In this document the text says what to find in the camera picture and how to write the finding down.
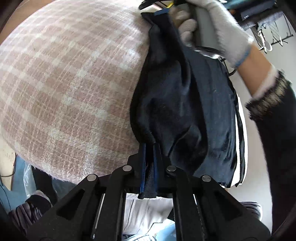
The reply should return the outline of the right hand white glove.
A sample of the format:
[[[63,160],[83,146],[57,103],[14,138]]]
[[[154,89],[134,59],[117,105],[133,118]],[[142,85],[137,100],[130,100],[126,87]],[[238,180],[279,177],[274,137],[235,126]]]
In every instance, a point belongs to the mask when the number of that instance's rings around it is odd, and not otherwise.
[[[238,67],[250,53],[254,38],[240,27],[220,1],[189,1],[195,7],[204,9],[209,14],[208,23],[213,26],[215,48],[233,66]],[[194,46],[194,32],[200,27],[189,10],[173,6],[169,10],[182,42]]]

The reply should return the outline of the right forearm dark sleeve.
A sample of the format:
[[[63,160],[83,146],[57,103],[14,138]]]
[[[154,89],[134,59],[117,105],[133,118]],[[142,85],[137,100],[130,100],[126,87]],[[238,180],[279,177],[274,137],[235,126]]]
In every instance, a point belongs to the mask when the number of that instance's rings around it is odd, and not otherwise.
[[[295,92],[284,74],[255,47],[237,68],[252,100],[267,164],[273,203],[274,240],[295,238]]]

